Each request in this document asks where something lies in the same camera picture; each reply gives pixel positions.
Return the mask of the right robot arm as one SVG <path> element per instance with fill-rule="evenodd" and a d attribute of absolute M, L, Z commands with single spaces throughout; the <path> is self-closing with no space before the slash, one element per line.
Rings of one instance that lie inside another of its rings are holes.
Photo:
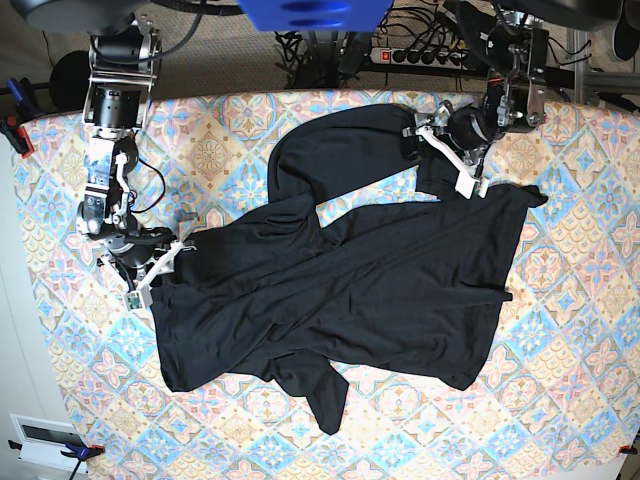
<path fill-rule="evenodd" d="M 76 226 L 100 243 L 124 272 L 143 270 L 171 234 L 146 229 L 133 212 L 129 174 L 139 163 L 135 136 L 146 123 L 161 60 L 159 31 L 126 13 L 90 37 L 89 87 L 83 124 L 91 136 L 84 162 L 87 182 Z"/>

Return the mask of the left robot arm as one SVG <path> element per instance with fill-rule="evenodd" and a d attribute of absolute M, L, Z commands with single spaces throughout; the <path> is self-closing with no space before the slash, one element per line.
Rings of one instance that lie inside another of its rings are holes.
<path fill-rule="evenodd" d="M 544 123 L 548 32 L 519 7 L 497 1 L 492 7 L 495 19 L 484 28 L 475 6 L 454 4 L 467 52 L 488 68 L 482 102 L 459 108 L 444 102 L 433 113 L 416 113 L 402 132 L 405 158 L 442 157 L 449 148 L 463 164 L 476 166 L 505 134 L 529 133 Z"/>

